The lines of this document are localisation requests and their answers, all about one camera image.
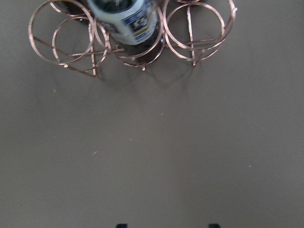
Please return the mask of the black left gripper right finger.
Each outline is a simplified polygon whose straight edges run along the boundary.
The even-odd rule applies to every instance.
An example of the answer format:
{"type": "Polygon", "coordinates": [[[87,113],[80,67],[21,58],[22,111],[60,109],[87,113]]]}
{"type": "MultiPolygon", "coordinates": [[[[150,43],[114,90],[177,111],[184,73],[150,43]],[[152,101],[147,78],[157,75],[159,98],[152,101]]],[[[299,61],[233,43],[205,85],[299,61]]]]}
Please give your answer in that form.
{"type": "Polygon", "coordinates": [[[216,223],[208,224],[208,228],[219,228],[219,225],[216,223]]]}

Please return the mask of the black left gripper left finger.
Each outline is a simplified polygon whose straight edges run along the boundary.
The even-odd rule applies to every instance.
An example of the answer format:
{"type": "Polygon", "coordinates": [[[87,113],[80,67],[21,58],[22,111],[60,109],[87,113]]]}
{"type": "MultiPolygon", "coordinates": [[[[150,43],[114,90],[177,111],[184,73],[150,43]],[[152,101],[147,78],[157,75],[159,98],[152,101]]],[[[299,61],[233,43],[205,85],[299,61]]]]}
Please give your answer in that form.
{"type": "Polygon", "coordinates": [[[117,224],[115,228],[128,228],[128,224],[117,224]]]}

